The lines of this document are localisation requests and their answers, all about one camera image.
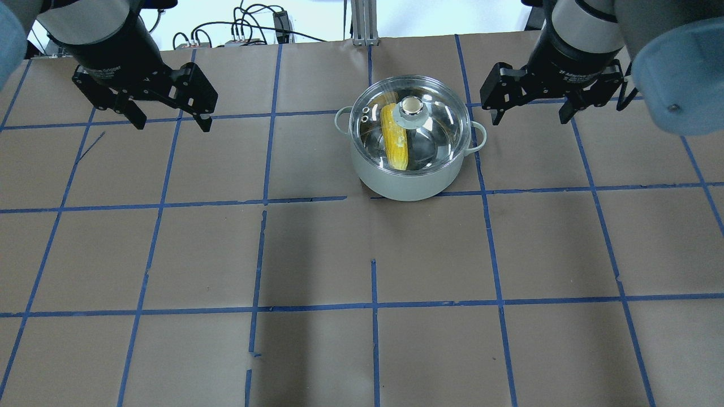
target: blue tape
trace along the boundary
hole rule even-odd
[[[691,150],[689,142],[686,141],[686,138],[681,136],[681,142],[683,143],[683,147],[686,149],[686,153],[689,155],[691,165],[694,167],[694,171],[696,171],[696,176],[699,177],[699,186],[704,188],[704,193],[706,194],[707,200],[709,201],[709,206],[711,206],[712,212],[714,212],[714,219],[717,220],[717,225],[719,225],[719,231],[721,232],[722,236],[724,236],[724,223],[722,223],[722,218],[717,209],[717,204],[714,202],[714,198],[712,197],[712,192],[709,190],[707,182],[704,181],[704,174],[702,173],[702,169],[699,168],[699,164],[696,162],[696,158],[694,157],[694,152]]]
[[[631,335],[631,343],[633,344],[633,351],[636,354],[636,361],[639,364],[639,371],[641,372],[641,380],[644,383],[644,389],[646,390],[646,396],[649,400],[649,406],[655,407],[656,401],[654,400],[654,394],[651,390],[651,385],[649,383],[649,375],[646,371],[646,366],[644,365],[644,358],[641,356],[641,349],[639,347],[639,339],[636,336],[636,328],[634,327],[634,321],[631,318],[631,311],[628,308],[628,301],[626,300],[626,291],[623,289],[623,283],[620,281],[620,274],[618,270],[618,263],[616,261],[616,256],[613,253],[613,245],[611,244],[611,238],[608,233],[608,227],[606,225],[606,219],[603,216],[603,209],[601,208],[601,202],[598,197],[597,187],[593,180],[593,175],[591,173],[591,167],[588,163],[588,158],[586,157],[586,151],[584,149],[583,141],[581,139],[581,134],[578,131],[578,125],[576,124],[576,118],[571,119],[571,126],[573,127],[573,134],[576,136],[576,143],[578,144],[578,151],[581,153],[581,160],[583,161],[584,169],[586,170],[586,177],[589,181],[589,186],[591,187],[591,194],[593,195],[594,203],[596,206],[596,212],[598,213],[598,220],[601,224],[601,231],[603,232],[603,238],[606,242],[606,249],[608,250],[608,257],[611,261],[611,268],[613,269],[613,274],[616,280],[616,285],[618,286],[618,293],[621,300],[621,305],[623,306],[623,313],[626,317],[626,324],[628,325],[628,333]]]
[[[254,352],[256,345],[256,319],[259,309],[259,292],[261,290],[261,267],[264,263],[264,241],[266,239],[266,210],[261,212],[261,226],[259,227],[259,248],[256,254],[256,278],[254,280],[254,300],[251,314],[251,328],[249,329],[249,353]]]
[[[88,117],[88,121],[90,122],[93,120],[93,115],[95,115],[96,110],[91,109],[90,116]],[[60,208],[62,209],[65,206],[66,201],[68,200],[68,193],[70,192],[70,186],[73,184],[73,178],[75,177],[75,172],[78,168],[78,159],[80,158],[81,154],[83,154],[83,146],[85,145],[85,140],[88,138],[88,131],[90,130],[90,126],[85,127],[85,131],[83,132],[83,137],[80,139],[80,145],[78,146],[77,153],[75,154],[75,161],[73,164],[73,168],[70,170],[70,175],[68,176],[68,182],[65,185],[65,191],[63,192],[63,199],[60,203]],[[25,306],[25,313],[23,314],[22,321],[20,322],[20,328],[17,331],[17,335],[15,336],[15,342],[12,346],[12,351],[10,352],[10,357],[8,359],[7,365],[5,367],[5,373],[3,374],[2,382],[0,382],[0,400],[2,400],[2,396],[5,393],[5,387],[7,386],[7,380],[10,377],[10,371],[12,370],[12,364],[15,361],[15,356],[17,355],[17,349],[20,346],[20,341],[22,339],[22,334],[25,331],[25,324],[28,323],[28,317],[30,316],[30,310],[33,307],[33,301],[35,301],[35,294],[38,292],[38,286],[41,283],[41,278],[43,277],[43,272],[45,271],[45,265],[48,262],[48,255],[50,254],[50,249],[53,246],[53,240],[55,238],[55,234],[58,231],[58,225],[60,223],[60,217],[62,215],[62,212],[58,212],[58,214],[55,216],[55,222],[53,223],[53,228],[50,232],[50,237],[48,238],[48,243],[46,244],[46,249],[43,252],[43,259],[41,260],[41,265],[38,268],[38,273],[35,276],[35,282],[33,283],[33,289],[30,291],[30,297],[28,298],[28,303]]]
[[[724,182],[707,182],[710,187],[723,187]],[[667,188],[700,188],[700,183],[682,183],[682,184],[654,184],[654,185],[610,185],[596,187],[596,190],[643,190],[643,189],[667,189]],[[507,190],[486,190],[486,195],[497,194],[516,194],[516,193],[557,193],[557,192],[581,192],[590,191],[590,187],[561,187],[561,188],[532,188],[532,189],[507,189]],[[479,196],[479,190],[464,191],[445,191],[438,193],[436,196]],[[326,201],[344,201],[347,196],[313,196],[305,198],[273,198],[268,199],[268,204],[296,204],[300,202],[326,202]],[[384,196],[371,196],[370,199],[387,199]],[[164,208],[189,208],[193,206],[234,206],[234,205],[257,205],[263,204],[263,199],[249,199],[247,201],[199,201],[199,202],[172,202],[164,203]],[[114,211],[128,209],[157,209],[160,203],[139,203],[128,205],[98,205],[98,206],[66,206],[60,208],[20,208],[20,209],[0,209],[0,214],[32,214],[42,212],[76,212],[76,211]]]
[[[236,205],[256,205],[262,204],[261,199],[249,199],[247,201],[205,201],[205,202],[174,202],[166,203],[166,208],[190,208],[197,206],[236,206]]]
[[[614,303],[618,301],[621,301],[621,297],[522,298],[505,300],[505,305]]]
[[[372,86],[372,45],[367,46],[367,86]]]
[[[28,63],[25,65],[25,69],[22,71],[22,76],[20,76],[20,82],[17,83],[17,88],[15,88],[15,93],[12,94],[12,99],[10,99],[10,104],[7,105],[7,110],[5,111],[5,116],[2,119],[2,123],[0,123],[0,132],[5,129],[5,125],[7,124],[7,119],[10,117],[10,112],[12,112],[12,107],[15,106],[15,101],[17,100],[17,96],[20,94],[20,89],[22,88],[22,84],[25,82],[25,77],[28,76],[28,71],[30,70],[30,64],[33,63],[32,59],[28,60]]]
[[[269,199],[268,202],[270,204],[298,204],[301,202],[329,202],[329,201],[344,201],[347,199],[347,196],[341,195],[341,196],[316,196],[313,198],[275,198],[275,199]]]
[[[279,94],[279,71],[282,67],[282,44],[277,49],[277,67],[274,71],[274,93],[271,97],[271,119],[269,120],[269,141],[266,144],[266,166],[264,168],[264,205],[269,200],[269,173],[272,170],[272,148],[274,147],[274,122],[277,118],[277,96]]]
[[[380,407],[379,391],[379,323],[377,321],[377,260],[371,262],[372,277],[372,364],[374,373],[374,407]]]
[[[564,187],[564,188],[532,188],[532,189],[499,189],[486,190],[486,195],[509,194],[509,193],[549,193],[549,192],[581,192],[591,190],[589,187]]]
[[[92,144],[90,145],[90,147],[88,147],[88,148],[83,152],[83,154],[80,155],[80,158],[78,159],[78,161],[80,162],[80,160],[82,160],[83,157],[85,157],[85,155],[88,154],[88,152],[91,150],[91,148],[93,148],[93,147],[96,145],[96,143],[97,143],[99,140],[101,140],[101,139],[103,138],[103,136],[105,136],[105,135],[106,135],[106,132],[101,132],[101,135],[98,136],[98,138],[97,138],[94,142],[92,142]]]
[[[465,86],[465,100],[468,107],[472,105],[470,98],[470,85],[468,84],[468,71],[465,69],[465,59],[463,58],[463,47],[460,45],[460,36],[455,34],[455,46],[458,48],[458,58],[460,59],[460,71],[463,74],[463,84]]]
[[[27,129],[53,129],[58,127],[85,127],[88,123],[60,123],[56,125],[22,125],[22,126],[7,126],[4,130],[27,130]]]
[[[651,294],[627,295],[629,302],[647,301],[696,301],[724,299],[724,293],[696,294]],[[569,298],[517,298],[504,300],[505,305],[541,305],[570,303],[615,303],[623,299],[617,297],[569,297]],[[386,303],[339,303],[309,306],[236,306],[220,308],[183,308],[183,309],[143,309],[141,315],[194,315],[194,314],[251,314],[257,312],[310,312],[310,311],[341,311],[348,309],[401,309],[401,308],[439,308],[459,306],[497,306],[497,300],[467,301],[410,301]],[[98,311],[35,311],[27,314],[28,318],[73,317],[73,316],[123,316],[135,315],[135,309],[111,309]],[[0,312],[0,318],[22,318],[24,312]]]
[[[283,112],[283,113],[276,113],[276,116],[321,116],[323,114],[335,114],[337,113],[336,110],[313,110],[310,112]]]
[[[219,116],[211,116],[214,120],[226,119],[253,119],[257,117],[270,117],[271,113],[247,113],[247,114],[220,114]]]
[[[58,212],[59,208],[26,208],[26,209],[0,209],[0,214],[38,214],[44,212]]]
[[[246,371],[246,382],[244,384],[244,407],[249,407],[251,400],[251,369]]]
[[[724,293],[630,295],[627,301],[680,301],[724,298]]]
[[[371,303],[342,303],[310,306],[265,306],[259,312],[309,312],[309,311],[340,311],[343,309],[370,309]]]
[[[30,312],[30,318],[61,317],[61,316],[123,316],[135,315],[132,309],[109,309],[100,311],[37,311]]]
[[[470,86],[468,84],[468,73],[465,69],[465,58],[463,56],[463,48],[460,46],[460,36],[455,35],[455,45],[458,48],[458,57],[460,58],[460,71],[463,75],[463,82],[465,83],[466,101],[468,105],[471,103],[470,100]],[[473,108],[468,107],[468,114],[470,117],[473,116]],[[475,145],[478,144],[478,139],[475,130],[472,132],[473,142]],[[475,153],[475,165],[478,171],[478,181],[480,182],[480,190],[486,191],[485,180],[483,178],[483,172],[480,165],[480,152]],[[500,287],[500,274],[498,273],[497,257],[495,256],[495,243],[493,240],[493,229],[490,222],[490,210],[488,206],[487,194],[481,194],[483,200],[483,214],[485,218],[485,229],[488,238],[488,247],[490,250],[490,260],[493,268],[493,280],[495,283],[495,299],[498,306],[498,315],[500,317],[500,334],[502,339],[503,353],[505,354],[505,369],[508,373],[508,387],[510,389],[510,402],[513,407],[518,407],[518,396],[515,391],[515,378],[513,376],[513,362],[510,357],[510,344],[508,342],[508,326],[505,322],[505,302],[502,296],[502,288]]]
[[[652,184],[652,185],[612,185],[612,186],[596,186],[598,190],[641,190],[641,189],[668,189],[668,188],[698,188],[700,184],[682,183],[682,184]]]
[[[191,62],[196,58],[196,50],[191,52]],[[179,112],[178,118],[183,117],[183,110]],[[179,138],[179,131],[181,130],[181,120],[176,121],[176,127],[174,129],[174,137],[171,142],[171,148],[169,150],[169,159],[166,164],[166,174],[164,176],[164,185],[161,189],[161,199],[159,202],[159,212],[156,217],[156,225],[153,228],[153,236],[151,238],[151,244],[148,249],[148,259],[146,260],[146,270],[143,273],[143,282],[141,283],[140,293],[138,294],[138,304],[135,310],[135,316],[133,318],[133,327],[131,329],[131,337],[128,342],[128,351],[126,352],[126,361],[123,366],[123,375],[121,376],[121,385],[118,391],[118,403],[117,407],[123,406],[123,398],[125,397],[126,384],[128,382],[128,372],[130,370],[131,360],[133,358],[133,348],[135,347],[135,339],[138,333],[138,323],[143,310],[143,301],[146,299],[146,288],[148,287],[148,272],[151,270],[153,264],[153,255],[156,252],[156,241],[159,237],[159,230],[161,229],[161,219],[164,214],[164,204],[166,203],[166,194],[169,189],[169,180],[171,179],[171,168],[174,163],[174,156],[176,154],[176,144]]]

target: corn on the cob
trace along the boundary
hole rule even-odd
[[[380,122],[382,124],[382,138],[387,161],[394,169],[407,169],[408,149],[407,132],[392,118],[392,110],[397,104],[391,103],[382,108]]]

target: cable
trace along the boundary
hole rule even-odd
[[[237,11],[237,10],[239,10],[239,11],[242,12],[240,19],[236,18],[236,11]],[[246,21],[246,16],[248,15],[248,16],[251,17],[251,19],[254,20],[254,22],[256,23],[256,25],[251,25],[251,24],[250,24],[250,25],[248,26],[248,27],[249,27],[249,36],[248,36],[247,38],[249,38],[249,39],[252,39],[252,38],[254,37],[254,27],[259,27],[259,21],[258,21],[258,20],[256,19],[256,17],[254,17],[252,14],[253,14],[253,13],[248,12],[248,9],[242,9],[242,8],[240,8],[240,7],[234,7],[234,22],[237,22],[237,21],[239,21],[239,20],[241,20],[242,22],[247,22],[247,21]],[[261,38],[264,40],[264,43],[268,44],[269,42],[268,42],[267,39],[266,39],[266,35],[264,35],[264,31],[259,28],[259,32],[261,33]]]
[[[156,27],[159,26],[159,23],[161,22],[161,15],[162,15],[163,13],[165,13],[165,12],[166,12],[166,10],[161,10],[161,9],[159,9],[159,13],[158,13],[158,15],[156,15],[156,22],[153,24],[153,27],[151,27],[151,29],[148,30],[148,33],[149,33],[149,34],[152,33],[153,30],[155,30]]]
[[[236,18],[236,11],[237,11],[237,10],[239,10],[240,12],[242,12],[242,16],[241,16],[242,18],[241,18],[241,19]],[[242,20],[242,21],[243,21],[243,20],[244,20],[244,14],[243,14],[243,13],[245,13],[245,12],[246,12],[246,10],[245,10],[245,9],[242,9],[241,7],[234,7],[234,22],[237,22],[238,20]],[[236,24],[234,24],[234,25],[232,26],[232,30],[233,30],[234,28],[237,28],[237,30],[238,30],[238,26],[236,26]],[[242,26],[242,28],[241,28],[241,34],[246,37],[246,33],[244,33],[244,27],[243,27],[243,26]],[[253,35],[254,35],[254,29],[251,28],[251,27],[249,27],[249,36],[248,36],[247,38],[251,38]]]
[[[209,48],[213,48],[211,45],[211,36],[209,36],[209,33],[207,33],[205,30],[196,30],[196,42],[198,45],[201,45],[201,40],[198,39],[198,33],[201,31],[208,39],[209,39]]]
[[[624,94],[626,94],[626,86],[628,86],[628,77],[631,76],[631,65],[633,65],[632,62],[628,63],[628,69],[626,69],[626,74],[623,76],[623,83],[621,83],[621,89],[618,91],[618,101],[616,101],[616,110],[622,111],[626,107],[628,107],[629,104],[633,101],[633,99],[636,97],[636,95],[639,94],[639,89],[633,88],[631,93],[628,94],[625,98],[623,97]]]
[[[279,7],[282,9],[282,11],[284,11],[284,9],[281,6],[277,6],[277,5],[267,6],[265,4],[259,4],[259,3],[252,4],[249,7],[247,7],[246,9],[250,10],[251,7],[260,7],[258,10],[254,11],[255,13],[258,13],[261,10],[265,10],[265,9],[268,9],[270,12],[275,13],[275,11],[274,11],[274,9],[272,9],[272,7]]]
[[[252,39],[252,37],[253,37],[253,27],[257,27],[259,29],[259,33],[261,34],[261,39],[264,41],[264,43],[268,44],[268,42],[266,40],[266,35],[264,35],[264,31],[262,30],[262,27],[259,26],[259,21],[256,20],[256,17],[254,17],[251,14],[246,14],[246,15],[251,17],[251,19],[254,20],[256,25],[250,24],[249,22],[246,21],[246,19],[244,17],[237,19],[236,21],[241,21],[241,22],[247,23],[247,26],[249,27],[249,39]]]
[[[306,35],[306,34],[298,33],[297,31],[283,30],[283,29],[281,29],[281,28],[273,28],[273,27],[261,27],[261,26],[259,26],[259,25],[251,25],[251,24],[249,24],[249,23],[247,23],[247,22],[210,21],[210,22],[205,22],[205,23],[203,23],[203,24],[200,24],[200,25],[196,26],[196,28],[194,28],[193,30],[191,30],[191,33],[194,33],[194,32],[195,32],[196,30],[198,30],[199,28],[206,27],[207,25],[212,25],[212,24],[230,24],[230,25],[238,24],[238,25],[244,25],[244,26],[246,26],[246,27],[256,27],[256,28],[258,28],[259,30],[272,30],[272,31],[275,31],[275,32],[277,32],[277,33],[286,33],[286,34],[300,35],[300,36],[302,36],[302,37],[304,37],[304,38],[309,38],[310,40],[315,40],[315,41],[319,41],[319,42],[322,42],[322,43],[327,42],[327,41],[325,41],[325,40],[323,40],[323,39],[321,39],[321,38],[317,38],[317,37],[313,37],[313,36],[311,36],[311,35]]]
[[[45,47],[43,46],[43,43],[41,43],[41,41],[38,39],[38,36],[35,34],[35,30],[32,27],[30,28],[30,32],[33,33],[33,37],[35,37],[35,40],[38,42],[38,45],[43,50],[43,55],[48,55],[48,52],[45,50]]]
[[[176,49],[176,37],[178,37],[179,35],[181,35],[181,36],[183,37],[183,39],[186,40],[186,44],[188,44],[189,46],[191,46],[191,42],[188,40],[188,37],[186,36],[186,34],[184,34],[184,33],[176,33],[176,34],[174,34],[174,40],[173,40],[174,49]]]

